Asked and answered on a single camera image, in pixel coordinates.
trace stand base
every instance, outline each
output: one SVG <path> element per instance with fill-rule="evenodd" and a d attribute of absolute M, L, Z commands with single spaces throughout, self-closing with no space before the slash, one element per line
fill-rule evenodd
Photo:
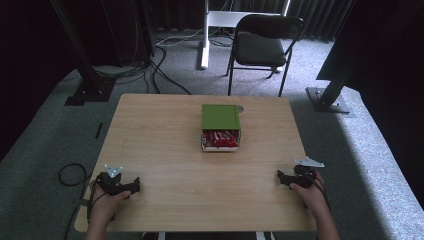
<path fill-rule="evenodd" d="M 316 112 L 342 113 L 344 117 L 355 117 L 352 109 L 346 105 L 341 95 L 339 95 L 336 101 L 334 101 L 334 103 L 330 106 L 323 106 L 320 104 L 320 98 L 324 91 L 325 88 L 306 88 L 306 92 L 308 93 L 309 99 L 311 100 Z"/>
<path fill-rule="evenodd" d="M 65 106 L 83 106 L 85 102 L 107 102 L 115 86 L 116 78 L 102 79 L 103 83 L 96 91 L 85 91 L 84 80 L 81 81 L 74 96 L 68 97 Z"/>

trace black chair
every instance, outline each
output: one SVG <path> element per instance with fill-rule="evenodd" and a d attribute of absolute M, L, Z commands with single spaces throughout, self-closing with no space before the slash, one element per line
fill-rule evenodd
<path fill-rule="evenodd" d="M 287 70 L 290 65 L 293 45 L 300 39 L 304 29 L 303 20 L 280 15 L 250 14 L 243 17 L 236 26 L 227 73 L 230 73 L 228 96 L 231 95 L 233 69 L 267 70 L 271 78 L 278 67 L 285 65 L 280 92 L 283 92 Z M 290 39 L 284 50 L 282 41 Z M 234 67 L 238 64 L 250 67 Z"/>

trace human hand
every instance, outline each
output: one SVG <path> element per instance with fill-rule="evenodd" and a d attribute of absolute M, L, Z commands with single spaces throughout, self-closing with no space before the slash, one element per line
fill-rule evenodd
<path fill-rule="evenodd" d="M 316 171 L 317 180 L 315 183 L 324 189 L 324 180 L 321 174 Z M 327 201 L 320 189 L 312 184 L 309 188 L 303 188 L 295 183 L 290 184 L 290 187 L 302 198 L 305 205 L 311 210 L 312 215 L 316 219 L 323 214 L 329 212 Z"/>
<path fill-rule="evenodd" d="M 90 183 L 93 194 L 93 204 L 90 212 L 86 239 L 106 239 L 106 228 L 110 219 L 118 209 L 119 203 L 131 195 L 130 191 L 121 192 L 115 196 L 107 194 L 100 186 Z"/>

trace hand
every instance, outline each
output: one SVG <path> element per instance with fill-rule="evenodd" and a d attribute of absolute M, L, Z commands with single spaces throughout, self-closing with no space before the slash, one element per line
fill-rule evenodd
<path fill-rule="evenodd" d="M 92 186 L 93 182 L 90 183 L 91 191 L 94 191 L 93 201 L 98 200 L 91 208 L 90 224 L 88 225 L 86 239 L 106 239 L 106 228 L 110 219 L 118 209 L 119 203 L 130 196 L 131 192 L 125 191 L 118 195 L 110 196 L 100 186 L 95 185 L 94 189 Z"/>
<path fill-rule="evenodd" d="M 324 189 L 324 180 L 321 174 L 316 171 L 317 179 L 315 182 Z M 315 184 L 312 184 L 309 188 L 303 188 L 295 183 L 290 184 L 290 187 L 295 191 L 303 200 L 305 205 L 311 210 L 312 215 L 316 219 L 321 214 L 328 212 L 327 201 L 323 193 L 318 189 Z"/>
<path fill-rule="evenodd" d="M 324 189 L 324 180 L 318 171 L 316 171 L 317 180 L 315 183 Z M 295 191 L 311 210 L 312 216 L 315 218 L 317 225 L 318 239 L 340 240 L 339 233 L 328 209 L 327 200 L 320 189 L 312 184 L 309 188 L 303 188 L 295 183 L 290 184 Z"/>

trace gray carpet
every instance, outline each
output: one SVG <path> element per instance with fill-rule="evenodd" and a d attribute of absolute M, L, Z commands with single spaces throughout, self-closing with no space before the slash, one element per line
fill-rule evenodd
<path fill-rule="evenodd" d="M 160 66 L 192 94 L 226 95 L 223 77 L 229 48 L 211 45 L 209 68 L 200 70 L 199 41 L 165 47 Z M 424 213 L 400 172 L 384 138 L 361 101 L 360 94 L 344 88 L 342 96 L 354 112 L 317 113 L 306 87 L 326 87 L 316 75 L 332 44 L 302 40 L 294 48 L 283 96 L 288 98 L 308 156 L 326 164 L 321 171 L 332 214 L 343 239 L 424 239 Z M 163 56 L 156 51 L 154 61 Z M 123 71 L 98 67 L 107 72 Z M 59 170 L 80 163 L 90 174 L 101 150 L 119 97 L 124 93 L 154 93 L 151 69 L 143 77 L 119 79 L 107 103 L 65 107 L 80 77 L 64 78 L 43 104 L 32 123 L 0 164 L 0 239 L 83 239 L 67 226 L 78 206 L 83 185 L 66 187 Z M 277 96 L 282 74 L 236 70 L 233 95 Z M 162 94 L 185 94 L 161 74 L 156 83 Z M 103 123 L 98 133 L 99 124 Z M 77 167 L 63 172 L 64 180 L 83 178 Z M 276 233 L 279 239 L 314 239 L 314 233 Z M 110 239 L 140 239 L 140 233 L 111 233 Z"/>

